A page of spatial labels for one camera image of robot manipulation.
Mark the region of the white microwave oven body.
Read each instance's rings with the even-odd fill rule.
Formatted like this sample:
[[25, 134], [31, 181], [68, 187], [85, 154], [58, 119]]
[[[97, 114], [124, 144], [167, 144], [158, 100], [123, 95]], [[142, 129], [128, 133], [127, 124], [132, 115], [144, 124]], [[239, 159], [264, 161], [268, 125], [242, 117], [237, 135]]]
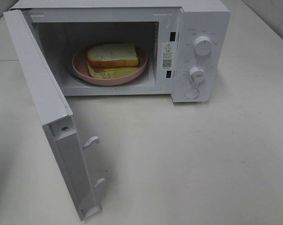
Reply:
[[230, 15], [219, 0], [21, 0], [4, 17], [39, 101], [169, 94], [205, 102]]

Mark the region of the pink plate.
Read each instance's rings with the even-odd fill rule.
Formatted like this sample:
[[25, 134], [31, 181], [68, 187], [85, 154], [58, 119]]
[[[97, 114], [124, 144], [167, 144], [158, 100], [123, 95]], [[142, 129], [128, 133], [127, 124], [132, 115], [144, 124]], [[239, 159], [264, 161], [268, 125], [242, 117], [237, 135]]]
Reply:
[[133, 79], [137, 78], [139, 75], [141, 75], [147, 66], [148, 56], [140, 47], [135, 45], [137, 56], [139, 59], [139, 69], [137, 71], [128, 74], [124, 77], [115, 78], [115, 79], [97, 79], [90, 76], [87, 68], [87, 63], [88, 63], [87, 51], [93, 46], [97, 46], [101, 44], [117, 44], [117, 43], [118, 42], [98, 43], [87, 46], [82, 50], [80, 50], [78, 53], [76, 53], [72, 58], [72, 67], [75, 70], [76, 76], [91, 84], [100, 85], [100, 86], [114, 86], [114, 85], [130, 82]]

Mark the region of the warning label sticker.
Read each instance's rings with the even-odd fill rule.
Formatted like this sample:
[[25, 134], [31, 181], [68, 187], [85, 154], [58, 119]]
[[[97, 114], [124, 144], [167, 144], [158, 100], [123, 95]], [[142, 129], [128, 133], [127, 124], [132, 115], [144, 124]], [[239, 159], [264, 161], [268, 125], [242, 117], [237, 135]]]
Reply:
[[163, 42], [161, 46], [161, 68], [171, 69], [175, 55], [175, 43]]

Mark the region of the white power knob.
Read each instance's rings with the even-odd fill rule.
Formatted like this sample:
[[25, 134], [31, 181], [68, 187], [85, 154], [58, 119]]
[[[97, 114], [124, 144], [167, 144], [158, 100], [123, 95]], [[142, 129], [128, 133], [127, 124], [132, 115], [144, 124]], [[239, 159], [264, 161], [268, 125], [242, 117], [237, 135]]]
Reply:
[[201, 34], [193, 41], [194, 51], [199, 56], [205, 56], [212, 51], [213, 41], [207, 34]]

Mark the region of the round door release button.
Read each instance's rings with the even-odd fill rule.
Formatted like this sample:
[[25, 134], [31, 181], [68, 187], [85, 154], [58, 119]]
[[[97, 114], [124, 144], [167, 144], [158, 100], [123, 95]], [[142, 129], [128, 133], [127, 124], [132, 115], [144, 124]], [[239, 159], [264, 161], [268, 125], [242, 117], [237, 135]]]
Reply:
[[189, 88], [185, 92], [185, 97], [188, 99], [196, 99], [199, 96], [199, 90], [197, 88]]

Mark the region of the white microwave door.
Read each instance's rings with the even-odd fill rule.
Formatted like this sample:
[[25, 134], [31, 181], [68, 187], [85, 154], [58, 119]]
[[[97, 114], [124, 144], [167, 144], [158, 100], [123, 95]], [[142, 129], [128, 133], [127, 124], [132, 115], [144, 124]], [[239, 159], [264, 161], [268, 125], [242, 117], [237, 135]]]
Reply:
[[83, 150], [99, 143], [92, 136], [80, 143], [73, 112], [40, 49], [29, 14], [15, 9], [4, 12], [27, 85], [47, 141], [52, 149], [79, 219], [84, 221], [100, 211], [94, 189], [105, 179], [90, 181]]

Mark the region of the white timer knob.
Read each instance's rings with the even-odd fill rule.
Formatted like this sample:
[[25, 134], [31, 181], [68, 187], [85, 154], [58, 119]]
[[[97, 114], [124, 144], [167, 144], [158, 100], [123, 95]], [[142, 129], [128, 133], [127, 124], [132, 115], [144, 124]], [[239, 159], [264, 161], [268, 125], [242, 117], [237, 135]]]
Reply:
[[205, 80], [206, 72], [201, 67], [192, 67], [189, 70], [189, 79], [192, 83], [201, 83]]

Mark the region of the toast sandwich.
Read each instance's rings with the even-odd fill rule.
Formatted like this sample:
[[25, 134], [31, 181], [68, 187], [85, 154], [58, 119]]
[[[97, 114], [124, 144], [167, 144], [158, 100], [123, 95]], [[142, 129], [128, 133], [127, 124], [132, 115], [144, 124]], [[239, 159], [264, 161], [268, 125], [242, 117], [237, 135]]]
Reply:
[[139, 69], [139, 59], [132, 43], [101, 44], [87, 51], [87, 68], [91, 77], [115, 79]]

